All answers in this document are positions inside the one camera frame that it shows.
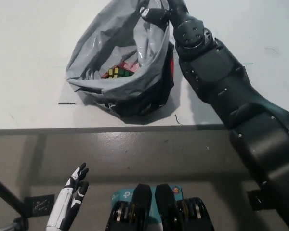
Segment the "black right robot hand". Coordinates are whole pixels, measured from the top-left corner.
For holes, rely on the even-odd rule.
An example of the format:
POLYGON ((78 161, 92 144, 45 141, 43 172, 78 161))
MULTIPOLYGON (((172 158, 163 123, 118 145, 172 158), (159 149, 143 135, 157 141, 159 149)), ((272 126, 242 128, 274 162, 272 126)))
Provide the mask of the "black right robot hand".
POLYGON ((146 22, 154 24, 158 27, 166 26, 169 22, 174 24, 180 23, 188 14, 184 0, 167 0, 168 8, 149 8, 141 7, 140 16, 146 22))

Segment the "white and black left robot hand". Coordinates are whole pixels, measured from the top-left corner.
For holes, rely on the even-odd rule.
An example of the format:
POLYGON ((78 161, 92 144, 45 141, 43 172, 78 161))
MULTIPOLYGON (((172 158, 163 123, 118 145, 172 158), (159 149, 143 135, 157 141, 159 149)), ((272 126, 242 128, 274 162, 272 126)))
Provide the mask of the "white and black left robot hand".
POLYGON ((72 226, 89 187, 84 180, 89 169, 81 164, 61 189, 50 213, 47 231, 68 231, 72 226))

